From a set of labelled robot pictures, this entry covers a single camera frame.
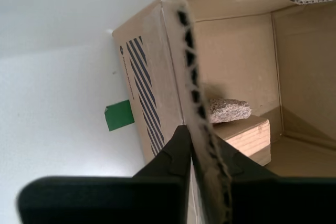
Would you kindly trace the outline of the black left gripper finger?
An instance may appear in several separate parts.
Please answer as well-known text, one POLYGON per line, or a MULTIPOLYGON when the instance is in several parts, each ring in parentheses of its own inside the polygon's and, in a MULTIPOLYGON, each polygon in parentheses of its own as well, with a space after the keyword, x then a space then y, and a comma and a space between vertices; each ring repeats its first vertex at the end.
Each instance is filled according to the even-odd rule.
POLYGON ((232 177, 232 223, 335 223, 335 179, 281 177, 218 140, 232 177))
POLYGON ((191 136, 176 128, 132 177, 43 177, 19 193, 22 223, 186 223, 191 136))

